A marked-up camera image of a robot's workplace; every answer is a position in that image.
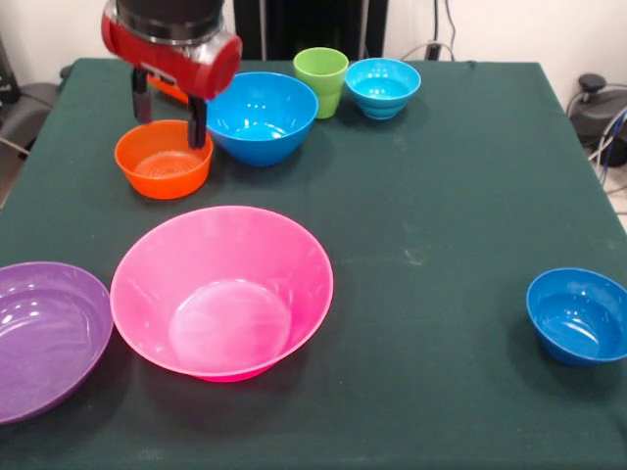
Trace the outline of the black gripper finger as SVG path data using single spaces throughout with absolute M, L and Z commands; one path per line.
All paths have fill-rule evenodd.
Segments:
M 131 75 L 132 106 L 135 119 L 140 124 L 152 120 L 151 95 L 148 85 L 148 73 L 135 68 Z
M 206 143 L 207 103 L 199 97 L 188 96 L 188 144 L 191 149 L 202 149 Z

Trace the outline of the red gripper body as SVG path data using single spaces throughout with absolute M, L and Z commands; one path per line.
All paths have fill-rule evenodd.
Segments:
M 108 1 L 101 20 L 115 56 L 212 100 L 240 67 L 242 40 L 223 25 L 221 1 Z

